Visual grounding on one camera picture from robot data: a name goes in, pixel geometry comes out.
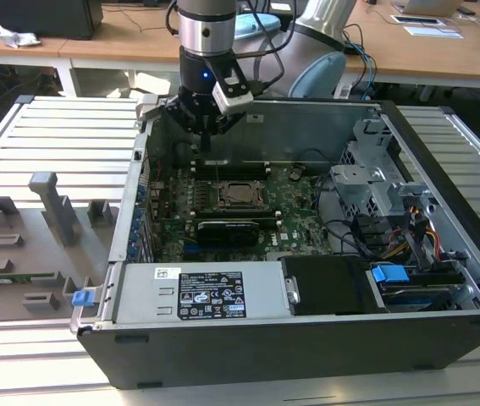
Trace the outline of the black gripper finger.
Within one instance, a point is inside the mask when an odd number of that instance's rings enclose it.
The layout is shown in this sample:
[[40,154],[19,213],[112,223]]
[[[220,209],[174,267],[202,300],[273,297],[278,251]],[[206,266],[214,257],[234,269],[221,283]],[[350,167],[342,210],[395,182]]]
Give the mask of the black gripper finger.
[[206,121],[200,96],[176,96],[167,102],[168,115],[187,133],[198,135],[200,151],[206,150]]
[[225,134],[232,129],[246,114],[236,113],[230,116],[209,116],[205,128],[205,151],[211,150],[211,139],[215,135]]

